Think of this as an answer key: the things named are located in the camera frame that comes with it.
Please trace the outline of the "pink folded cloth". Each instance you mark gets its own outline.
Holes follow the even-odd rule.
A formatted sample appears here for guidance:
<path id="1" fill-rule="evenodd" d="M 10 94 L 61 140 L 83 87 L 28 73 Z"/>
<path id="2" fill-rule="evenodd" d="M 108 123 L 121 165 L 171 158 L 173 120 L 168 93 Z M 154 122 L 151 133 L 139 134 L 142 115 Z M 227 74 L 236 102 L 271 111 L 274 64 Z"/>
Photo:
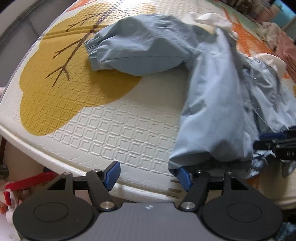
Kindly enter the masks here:
<path id="1" fill-rule="evenodd" d="M 293 40 L 284 31 L 281 31 L 277 36 L 275 54 L 280 57 L 289 68 L 295 70 L 295 53 L 296 49 Z"/>

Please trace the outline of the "light blue shirt white collar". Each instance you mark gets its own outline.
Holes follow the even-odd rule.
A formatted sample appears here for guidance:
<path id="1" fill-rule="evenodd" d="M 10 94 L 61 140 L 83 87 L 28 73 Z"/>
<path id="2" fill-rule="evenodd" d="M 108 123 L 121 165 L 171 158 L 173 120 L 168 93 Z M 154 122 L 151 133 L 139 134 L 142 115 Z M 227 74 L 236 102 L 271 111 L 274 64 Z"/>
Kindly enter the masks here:
<path id="1" fill-rule="evenodd" d="M 271 66 L 235 44 L 220 28 L 208 33 L 173 16 L 139 15 L 105 27 L 85 47 L 93 71 L 142 76 L 184 64 L 189 81 L 169 171 L 193 166 L 251 178 L 274 161 L 253 143 L 295 125 L 295 97 Z"/>

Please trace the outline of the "colourful foam play mat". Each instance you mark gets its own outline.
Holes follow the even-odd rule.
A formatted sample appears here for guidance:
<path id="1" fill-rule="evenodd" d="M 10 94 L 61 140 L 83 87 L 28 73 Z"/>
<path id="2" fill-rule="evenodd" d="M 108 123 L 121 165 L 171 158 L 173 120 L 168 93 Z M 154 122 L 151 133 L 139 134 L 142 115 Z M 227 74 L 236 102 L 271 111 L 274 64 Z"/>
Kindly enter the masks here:
<path id="1" fill-rule="evenodd" d="M 187 68 L 181 64 L 142 76 L 93 71 L 85 47 L 105 27 L 139 15 L 173 16 L 208 33 L 223 29 L 236 50 L 250 58 L 271 53 L 250 20 L 217 1 L 77 1 L 41 35 L 10 78 L 1 98 L 1 135 L 58 174 L 82 176 L 118 161 L 121 174 L 113 196 L 179 202 L 185 191 L 168 162 L 186 99 Z M 213 176 L 230 172 L 201 169 Z M 274 159 L 245 179 L 280 208 L 295 208 L 293 162 Z"/>

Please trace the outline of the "grey playpen fence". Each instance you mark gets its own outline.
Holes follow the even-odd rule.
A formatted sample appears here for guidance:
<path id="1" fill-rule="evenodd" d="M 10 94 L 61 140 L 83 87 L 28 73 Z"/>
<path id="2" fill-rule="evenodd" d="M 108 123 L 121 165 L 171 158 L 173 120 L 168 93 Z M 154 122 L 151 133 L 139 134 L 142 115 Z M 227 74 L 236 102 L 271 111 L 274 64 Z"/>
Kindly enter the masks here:
<path id="1" fill-rule="evenodd" d="M 1 1 L 1 87 L 27 51 L 74 1 Z"/>

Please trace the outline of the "white crumpled cloth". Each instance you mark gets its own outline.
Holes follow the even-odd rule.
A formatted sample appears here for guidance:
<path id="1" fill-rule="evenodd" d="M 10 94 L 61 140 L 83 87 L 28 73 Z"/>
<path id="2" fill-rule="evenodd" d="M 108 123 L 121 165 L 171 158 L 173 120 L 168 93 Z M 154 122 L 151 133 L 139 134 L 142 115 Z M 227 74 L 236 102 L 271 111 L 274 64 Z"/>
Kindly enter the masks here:
<path id="1" fill-rule="evenodd" d="M 257 24 L 255 32 L 270 48 L 274 48 L 277 46 L 278 36 L 282 29 L 276 23 L 262 22 L 262 24 Z"/>

